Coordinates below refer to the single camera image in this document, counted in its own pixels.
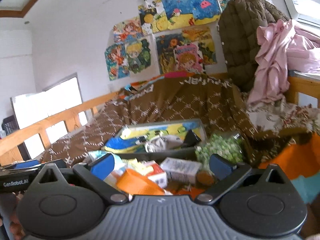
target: bag of snacks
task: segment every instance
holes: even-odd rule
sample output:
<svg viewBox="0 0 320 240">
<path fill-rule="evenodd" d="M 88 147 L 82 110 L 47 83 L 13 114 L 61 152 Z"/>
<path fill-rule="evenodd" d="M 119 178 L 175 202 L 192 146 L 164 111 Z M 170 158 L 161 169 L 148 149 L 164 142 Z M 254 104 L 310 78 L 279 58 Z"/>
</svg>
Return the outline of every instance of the bag of snacks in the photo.
<svg viewBox="0 0 320 240">
<path fill-rule="evenodd" d="M 196 148 L 197 160 L 209 171 L 209 158 L 217 153 L 221 157 L 236 164 L 244 161 L 242 150 L 243 138 L 239 132 L 214 133 L 205 144 Z"/>
</svg>

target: pink blanket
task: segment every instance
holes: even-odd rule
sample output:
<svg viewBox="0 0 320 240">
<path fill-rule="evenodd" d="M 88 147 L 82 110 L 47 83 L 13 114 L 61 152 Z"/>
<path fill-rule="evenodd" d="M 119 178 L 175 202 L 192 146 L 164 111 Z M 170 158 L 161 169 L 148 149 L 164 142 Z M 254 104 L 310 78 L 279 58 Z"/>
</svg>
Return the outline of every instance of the pink blanket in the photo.
<svg viewBox="0 0 320 240">
<path fill-rule="evenodd" d="M 248 103 L 273 102 L 289 89 L 288 70 L 320 73 L 320 37 L 295 20 L 258 27 L 259 64 Z"/>
</svg>

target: puffer jacket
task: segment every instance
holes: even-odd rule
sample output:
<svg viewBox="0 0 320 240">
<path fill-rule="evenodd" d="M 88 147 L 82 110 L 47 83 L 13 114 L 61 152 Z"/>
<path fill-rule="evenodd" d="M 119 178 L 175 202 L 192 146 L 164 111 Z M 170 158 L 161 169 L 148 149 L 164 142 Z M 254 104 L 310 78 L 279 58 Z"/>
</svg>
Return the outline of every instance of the puffer jacket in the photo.
<svg viewBox="0 0 320 240">
<path fill-rule="evenodd" d="M 241 91 L 249 92 L 253 87 L 258 67 L 255 56 L 260 49 L 257 27 L 279 19 L 289 20 L 265 0 L 231 0 L 221 14 L 219 34 L 228 74 Z"/>
</svg>

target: wooden railing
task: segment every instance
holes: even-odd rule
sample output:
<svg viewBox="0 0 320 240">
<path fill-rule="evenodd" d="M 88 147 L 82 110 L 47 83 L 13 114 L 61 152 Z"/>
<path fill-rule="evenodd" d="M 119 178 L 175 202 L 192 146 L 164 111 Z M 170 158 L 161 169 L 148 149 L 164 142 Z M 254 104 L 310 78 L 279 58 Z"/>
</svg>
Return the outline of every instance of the wooden railing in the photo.
<svg viewBox="0 0 320 240">
<path fill-rule="evenodd" d="M 117 92 L 114 92 L 91 99 L 82 103 L 81 105 L 51 115 L 46 119 L 8 135 L 4 139 L 0 140 L 0 164 L 6 165 L 12 163 L 13 161 L 22 160 L 17 146 L 36 134 L 39 134 L 44 148 L 49 148 L 51 143 L 46 132 L 47 128 L 57 124 L 58 122 L 64 121 L 67 131 L 72 132 L 73 130 L 81 127 L 79 120 L 80 112 L 90 109 L 92 115 L 94 115 L 98 112 L 97 106 L 109 101 L 110 99 L 113 99 L 116 95 Z"/>
<path fill-rule="evenodd" d="M 216 78 L 227 78 L 228 74 L 218 73 L 213 74 L 212 76 Z M 320 81 L 300 77 L 288 77 L 288 81 L 291 85 L 289 90 L 285 93 L 287 102 L 298 104 L 299 92 L 318 99 L 320 98 Z M 46 132 L 48 127 L 64 121 L 67 131 L 72 132 L 73 130 L 81 127 L 78 115 L 80 112 L 90 109 L 92 114 L 96 114 L 98 112 L 97 106 L 114 98 L 116 95 L 117 92 L 114 92 L 94 98 L 79 106 L 75 106 L 58 114 L 49 116 L 46 119 L 8 135 L 6 138 L 0 140 L 0 164 L 5 165 L 10 164 L 13 161 L 22 160 L 17 146 L 36 134 L 39 134 L 44 148 L 49 148 L 51 143 Z"/>
</svg>

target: white box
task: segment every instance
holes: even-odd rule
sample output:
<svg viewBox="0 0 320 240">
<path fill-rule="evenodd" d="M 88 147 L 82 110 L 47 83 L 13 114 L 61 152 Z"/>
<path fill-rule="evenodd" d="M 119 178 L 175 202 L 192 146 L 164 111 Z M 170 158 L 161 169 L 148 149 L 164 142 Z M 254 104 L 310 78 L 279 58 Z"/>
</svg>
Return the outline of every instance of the white box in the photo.
<svg viewBox="0 0 320 240">
<path fill-rule="evenodd" d="M 167 174 L 155 161 L 146 162 L 144 165 L 153 167 L 153 171 L 149 172 L 146 177 L 156 183 L 160 188 L 165 188 L 168 185 Z"/>
<path fill-rule="evenodd" d="M 196 174 L 202 164 L 181 159 L 166 158 L 160 167 L 167 173 L 168 179 L 182 183 L 196 183 Z"/>
</svg>

